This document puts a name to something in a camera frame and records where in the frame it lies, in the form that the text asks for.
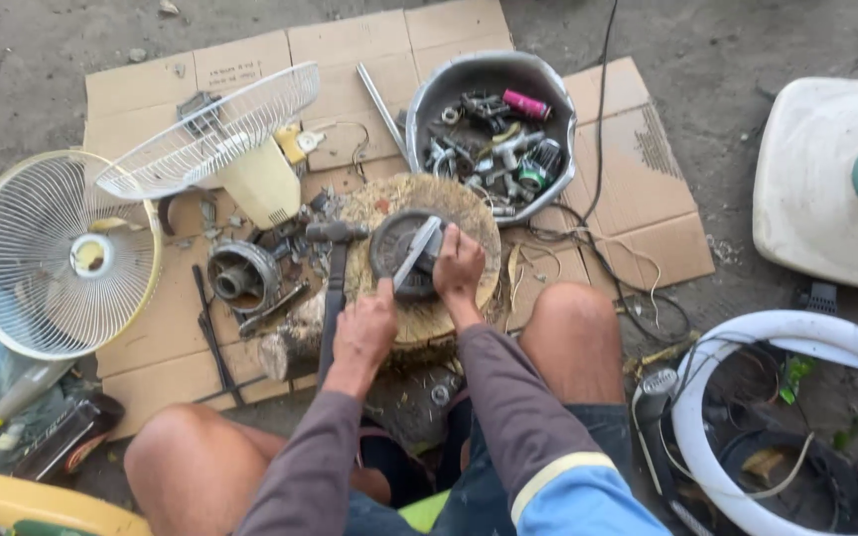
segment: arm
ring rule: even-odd
[[[433,280],[518,534],[669,534],[515,340],[485,323],[475,301],[484,264],[478,243],[446,229]]]
[[[234,534],[342,534],[362,401],[396,338],[393,283],[337,320],[334,363]]]

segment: blue sleeve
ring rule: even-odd
[[[631,495],[615,469],[567,469],[539,489],[523,506],[518,536],[670,536]]]

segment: hand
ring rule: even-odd
[[[456,333],[466,327],[483,323],[476,305],[479,280],[485,270],[485,250],[454,223],[445,228],[442,248],[435,261],[432,278],[435,291],[449,310]]]
[[[323,390],[339,391],[362,401],[375,373],[389,356],[398,332],[393,280],[379,280],[375,296],[360,296],[337,317],[333,365]]]

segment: pink spray can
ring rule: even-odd
[[[548,116],[551,116],[550,106],[541,100],[535,100],[530,96],[525,96],[516,91],[505,90],[505,94],[501,96],[501,100],[512,110],[532,119],[544,121]]]

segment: hammer head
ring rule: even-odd
[[[369,226],[342,220],[307,225],[308,242],[349,243],[369,237]]]

